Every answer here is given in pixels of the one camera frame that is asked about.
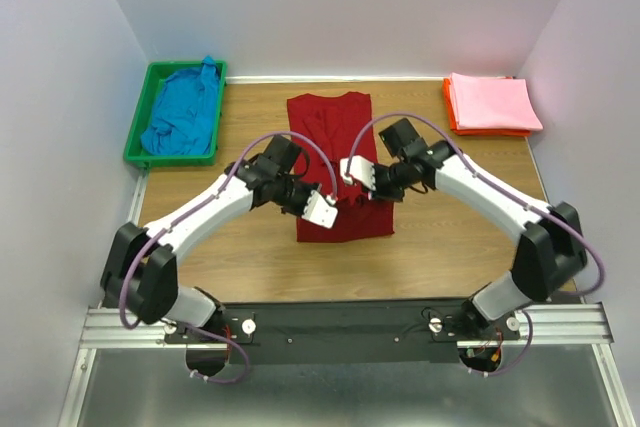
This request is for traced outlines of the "red t-shirt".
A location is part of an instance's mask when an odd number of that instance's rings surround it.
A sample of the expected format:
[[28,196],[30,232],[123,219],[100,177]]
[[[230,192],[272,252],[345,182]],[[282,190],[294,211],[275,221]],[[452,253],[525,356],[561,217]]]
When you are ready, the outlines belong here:
[[392,235],[393,204],[371,200],[359,186],[346,185],[339,177],[339,161],[349,156],[357,134],[372,119],[371,96],[359,92],[337,97],[302,94],[287,100],[287,114],[289,128],[318,145],[337,175],[338,215],[333,227],[299,219],[297,240],[340,243]]

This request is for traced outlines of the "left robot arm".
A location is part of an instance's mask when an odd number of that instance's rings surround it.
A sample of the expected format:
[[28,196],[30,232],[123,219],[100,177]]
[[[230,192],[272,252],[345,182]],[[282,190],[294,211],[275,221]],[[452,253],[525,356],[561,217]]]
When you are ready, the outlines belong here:
[[221,304],[200,289],[181,286],[178,267],[199,243],[258,207],[274,203],[307,222],[333,226],[333,199],[291,172],[306,153],[298,144],[302,138],[293,132],[271,134],[263,152],[240,157],[179,209],[143,227],[128,222],[117,230],[100,285],[117,301],[125,328],[160,320],[206,326]]

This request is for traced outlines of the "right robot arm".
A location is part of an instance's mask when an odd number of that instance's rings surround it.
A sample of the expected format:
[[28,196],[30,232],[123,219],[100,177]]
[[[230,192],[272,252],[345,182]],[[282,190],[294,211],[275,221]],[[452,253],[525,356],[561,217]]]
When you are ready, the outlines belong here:
[[576,209],[552,206],[489,174],[445,140],[428,144],[402,118],[379,134],[394,163],[366,168],[365,185],[375,198],[400,202],[422,185],[465,203],[514,243],[511,268],[465,300],[448,327],[475,336],[505,315],[547,300],[587,264]]

